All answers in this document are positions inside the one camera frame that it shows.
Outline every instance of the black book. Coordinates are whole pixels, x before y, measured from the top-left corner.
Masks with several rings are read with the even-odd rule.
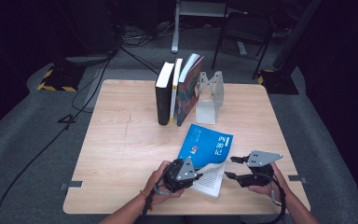
[[[167,125],[170,119],[173,66],[174,63],[164,63],[156,80],[157,116],[160,125]]]

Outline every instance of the book cover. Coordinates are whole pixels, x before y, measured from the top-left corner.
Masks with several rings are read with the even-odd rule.
[[[181,126],[191,109],[199,100],[200,93],[200,70],[203,57],[192,54],[187,60],[181,75],[179,76],[177,89],[177,125]]]
[[[177,58],[173,69],[170,123],[173,123],[174,120],[173,117],[176,109],[176,93],[178,89],[179,76],[182,68],[182,61],[183,59]]]
[[[160,125],[167,125],[170,119],[173,66],[174,63],[164,63],[156,79],[157,116]]]
[[[232,134],[190,125],[178,158],[185,160],[191,157],[197,173],[202,174],[199,180],[193,182],[191,189],[213,198],[219,196],[232,140]]]

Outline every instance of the book page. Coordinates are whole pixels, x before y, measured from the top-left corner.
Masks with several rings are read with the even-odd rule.
[[[190,188],[210,197],[218,198],[225,168],[226,162],[222,162],[217,168],[207,170],[200,179],[193,182],[193,186]]]

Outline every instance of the hand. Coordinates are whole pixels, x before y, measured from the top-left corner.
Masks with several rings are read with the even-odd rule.
[[[272,169],[274,170],[274,174],[277,176],[278,182],[281,185],[281,187],[283,188],[285,194],[287,195],[288,193],[291,193],[292,191],[289,189],[289,186],[287,185],[286,180],[283,178],[283,175],[282,175],[281,171],[278,169],[278,167],[275,164],[275,162],[272,162],[271,166],[272,166]],[[280,202],[281,201],[281,194],[279,192],[278,186],[274,182],[271,182],[271,185],[272,185],[272,188],[274,189],[274,192],[275,192],[275,200]],[[271,185],[268,184],[268,185],[263,186],[263,187],[249,186],[248,190],[256,192],[256,193],[260,193],[260,194],[267,194],[270,197]]]
[[[146,186],[144,188],[144,193],[149,194],[150,191],[153,189],[155,184],[158,182],[159,178],[162,176],[162,173],[164,172],[165,168],[170,164],[169,161],[163,161],[162,164],[159,166],[159,168],[152,173],[152,175],[147,180]],[[160,187],[161,190],[169,192],[169,190],[165,187]],[[180,198],[180,196],[185,192],[184,189],[178,190],[175,193],[171,193],[170,195],[160,195],[155,194],[153,196],[153,202],[152,204],[159,204],[167,201],[170,198]]]

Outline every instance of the wooden table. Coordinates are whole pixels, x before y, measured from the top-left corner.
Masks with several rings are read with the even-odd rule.
[[[173,161],[195,122],[195,108],[181,127],[160,126],[157,120],[154,81],[106,80],[101,88],[73,181],[81,189],[68,189],[63,210],[68,214],[110,214],[143,189],[163,160]],[[276,161],[292,191],[310,209],[281,128],[264,87],[225,84],[225,101],[216,125],[202,125],[234,135],[226,171],[249,174],[231,156],[248,156],[251,150],[283,154]],[[154,206],[149,215],[277,214],[280,207],[266,195],[242,189],[224,176],[220,196],[213,199],[187,189],[180,199]]]

